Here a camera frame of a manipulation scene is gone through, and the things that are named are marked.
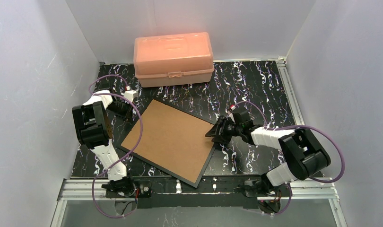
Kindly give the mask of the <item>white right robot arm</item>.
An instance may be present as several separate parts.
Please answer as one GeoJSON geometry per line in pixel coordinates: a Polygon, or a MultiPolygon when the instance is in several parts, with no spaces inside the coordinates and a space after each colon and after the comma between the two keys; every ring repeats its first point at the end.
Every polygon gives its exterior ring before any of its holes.
{"type": "Polygon", "coordinates": [[[310,129],[269,130],[255,124],[247,111],[221,115],[205,136],[223,145],[240,137],[250,145],[281,150],[285,162],[251,185],[267,192],[285,183],[305,180],[331,164],[328,153],[310,129]]]}

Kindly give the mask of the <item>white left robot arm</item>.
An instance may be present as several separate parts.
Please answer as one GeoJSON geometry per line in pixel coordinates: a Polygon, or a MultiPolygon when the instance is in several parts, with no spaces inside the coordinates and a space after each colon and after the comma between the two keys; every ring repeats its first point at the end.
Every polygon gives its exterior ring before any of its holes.
{"type": "Polygon", "coordinates": [[[128,102],[111,95],[113,89],[104,85],[97,89],[88,101],[72,108],[72,116],[77,139],[81,145],[91,150],[107,169],[110,181],[120,181],[127,177],[127,168],[123,163],[111,165],[119,160],[113,146],[113,125],[107,111],[123,120],[132,118],[132,107],[128,102]]]}

